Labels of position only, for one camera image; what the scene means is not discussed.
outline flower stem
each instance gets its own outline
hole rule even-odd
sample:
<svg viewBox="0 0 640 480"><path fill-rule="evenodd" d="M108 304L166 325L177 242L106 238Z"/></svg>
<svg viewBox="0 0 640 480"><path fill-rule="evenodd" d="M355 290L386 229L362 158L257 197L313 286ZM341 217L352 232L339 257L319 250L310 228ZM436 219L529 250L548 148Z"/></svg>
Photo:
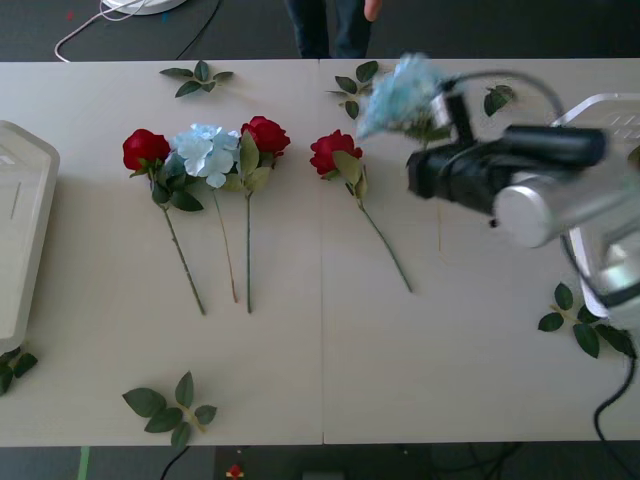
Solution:
<svg viewBox="0 0 640 480"><path fill-rule="evenodd" d="M398 269L398 273L400 273L400 276L402 277L402 280L404 280L404 284L407 286L407 290L409 290L409 292L413 293L413 289L411 288L411 285L409 285L409 280L407 280L406 275L402 271L402 267L400 266L400 262L398 262L398 259L396 258L395 254L393 253L393 250L391 249L391 245L389 245L389 242L387 242L387 239L384 238L384 235L382 235L382 232L380 231L380 229L373 222L373 220L369 216L369 213L364 208L364 205L362 204L361 201L358 201L358 207L360 208L360 210L362 210L362 213L364 213L364 216L367 217L367 220L369 220L369 223L371 224L373 229L376 231L376 233L380 237L380 240L382 240L382 242L384 243L385 247L387 247L387 251L389 252L389 255L391 255L391 258L393 259L393 262L396 264L396 268Z"/></svg>
<svg viewBox="0 0 640 480"><path fill-rule="evenodd" d="M247 313L251 314L251 195L246 195L247 199Z"/></svg>
<svg viewBox="0 0 640 480"><path fill-rule="evenodd" d="M200 300L200 295L198 295L198 290L196 290L196 286L193 283L193 278L191 278L191 272L189 271L189 267L187 266L187 261L184 259L184 255L182 253L182 248L180 248L180 243L178 243L178 237L176 237L176 231L173 229L173 224L171 223L171 219L169 218L169 214L167 213L167 209L164 207L160 207L162 212L164 213L164 218L167 221L167 225L169 225L169 229L171 230L171 236L173 239L173 243L176 245L176 249L178 250L178 254L180 255L180 261L182 262L182 266L184 267L184 272L187 274L187 279L189 280L189 285L191 285L191 291L193 292L193 296L196 299L196 303L198 304L198 308L200 309L200 313L204 316L207 313L204 311L204 306L202 306L202 301Z"/></svg>
<svg viewBox="0 0 640 480"><path fill-rule="evenodd" d="M231 292L233 293L233 301L238 303L238 294L236 293L236 282L233 279L233 268L231 268L231 255L229 255L229 242L227 240L227 231L224 228L224 222L222 221L222 213L220 213L220 205L218 205L218 197L216 197L216 191L213 192L213 200L216 202L216 209L218 210L218 218L220 219L220 225L222 225L222 236L224 237L224 248L227 250L227 262L229 263L229 276L231 277Z"/></svg>

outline rose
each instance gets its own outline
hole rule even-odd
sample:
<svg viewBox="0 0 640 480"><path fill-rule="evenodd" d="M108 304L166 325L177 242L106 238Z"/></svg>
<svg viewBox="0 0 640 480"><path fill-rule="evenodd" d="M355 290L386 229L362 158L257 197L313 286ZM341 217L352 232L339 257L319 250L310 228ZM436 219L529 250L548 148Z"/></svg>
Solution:
<svg viewBox="0 0 640 480"><path fill-rule="evenodd" d="M280 125L265 117L253 117L249 123L242 125L242 133L248 131L256 142L258 150L272 153L274 157L283 155L282 151L291 143Z"/></svg>
<svg viewBox="0 0 640 480"><path fill-rule="evenodd" d="M162 163L169 156L171 147L162 135L155 135L149 130L139 129L133 132L122 144L124 150L124 166L129 170L140 170L143 158L149 163L160 160Z"/></svg>
<svg viewBox="0 0 640 480"><path fill-rule="evenodd" d="M362 149L356 148L351 135L343 135L340 130L336 130L331 135L318 139L311 145L311 150L315 155L311 159L311 165L316 167L319 175L326 175L336 170L333 161L333 152L347 152L352 157L362 157Z"/></svg>

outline white tray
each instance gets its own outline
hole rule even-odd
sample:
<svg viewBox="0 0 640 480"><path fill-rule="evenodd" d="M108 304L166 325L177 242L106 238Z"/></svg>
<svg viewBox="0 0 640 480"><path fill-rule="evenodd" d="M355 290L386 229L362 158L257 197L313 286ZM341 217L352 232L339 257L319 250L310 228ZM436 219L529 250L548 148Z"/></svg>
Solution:
<svg viewBox="0 0 640 480"><path fill-rule="evenodd" d="M24 340L60 156L0 121L0 353Z"/></svg>

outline person's leg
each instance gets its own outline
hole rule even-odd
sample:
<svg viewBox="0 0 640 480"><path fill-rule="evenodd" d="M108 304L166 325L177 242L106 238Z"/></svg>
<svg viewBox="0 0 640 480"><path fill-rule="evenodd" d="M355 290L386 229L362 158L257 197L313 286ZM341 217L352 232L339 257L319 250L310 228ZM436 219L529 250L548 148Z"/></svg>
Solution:
<svg viewBox="0 0 640 480"><path fill-rule="evenodd" d="M364 0L335 1L338 17L336 58L366 57L371 22L364 17Z"/></svg>
<svg viewBox="0 0 640 480"><path fill-rule="evenodd" d="M285 0L302 58L329 58L325 0Z"/></svg>

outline blue hydrangea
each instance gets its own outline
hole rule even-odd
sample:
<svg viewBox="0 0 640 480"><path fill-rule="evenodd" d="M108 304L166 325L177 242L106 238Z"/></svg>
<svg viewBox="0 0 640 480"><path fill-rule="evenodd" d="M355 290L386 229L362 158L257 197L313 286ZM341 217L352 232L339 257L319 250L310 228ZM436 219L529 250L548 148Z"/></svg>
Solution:
<svg viewBox="0 0 640 480"><path fill-rule="evenodd" d="M191 130L176 135L169 143L189 175L204 177L209 185L220 188L227 180L225 174L238 162L239 140L236 131L194 123Z"/></svg>
<svg viewBox="0 0 640 480"><path fill-rule="evenodd" d="M358 125L358 138L385 130L406 130L424 119L443 79L429 58L403 55L393 73L374 80L373 94Z"/></svg>

